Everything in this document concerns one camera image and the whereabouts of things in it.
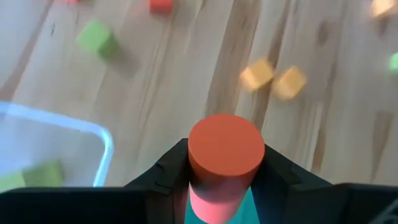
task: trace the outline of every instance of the red cylinder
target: red cylinder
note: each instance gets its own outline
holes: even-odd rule
[[[197,217],[215,224],[232,219],[264,154],[261,133],[239,116],[218,114],[194,125],[188,156],[190,202]]]

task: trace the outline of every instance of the orange cube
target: orange cube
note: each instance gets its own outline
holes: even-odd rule
[[[274,80],[272,91],[281,100],[291,100],[298,95],[305,84],[307,79],[304,74],[297,67],[292,67]]]
[[[267,60],[260,59],[250,67],[247,67],[240,75],[243,86],[251,91],[269,83],[274,76],[274,69]]]
[[[395,0],[374,0],[372,2],[373,17],[380,17],[390,13],[395,5]]]
[[[173,11],[173,0],[149,0],[151,13],[170,14]]]

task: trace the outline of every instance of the red cube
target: red cube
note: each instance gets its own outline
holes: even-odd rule
[[[72,4],[76,4],[78,3],[80,0],[62,0],[63,2],[68,2],[68,3],[72,3]]]
[[[173,0],[149,0],[149,9],[152,13],[170,14],[173,11]]]

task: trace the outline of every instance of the clear plastic bin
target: clear plastic bin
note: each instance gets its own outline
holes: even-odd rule
[[[101,187],[112,155],[111,134],[97,124],[0,102],[0,176],[57,160],[62,186]]]

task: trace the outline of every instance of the cube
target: cube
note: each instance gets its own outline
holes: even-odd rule
[[[173,0],[149,0],[151,13],[170,14],[173,11]]]
[[[387,15],[394,9],[395,0],[373,0],[372,13],[373,17],[381,17]]]
[[[250,67],[247,67],[240,75],[243,86],[248,90],[255,91],[269,83],[274,76],[274,69],[264,59],[260,59]]]
[[[274,80],[272,91],[281,100],[291,100],[307,84],[307,79],[297,67],[285,71],[280,77]]]
[[[76,4],[76,3],[78,3],[80,0],[62,0],[62,1],[67,2],[67,3]]]
[[[98,21],[89,22],[77,38],[81,49],[102,58],[112,56],[118,45],[111,30]]]
[[[0,177],[0,192],[25,187],[24,176],[21,172]]]
[[[23,171],[28,187],[59,187],[63,182],[62,168],[59,161],[45,164]]]
[[[393,75],[398,75],[398,53],[395,53],[390,57],[389,69]]]

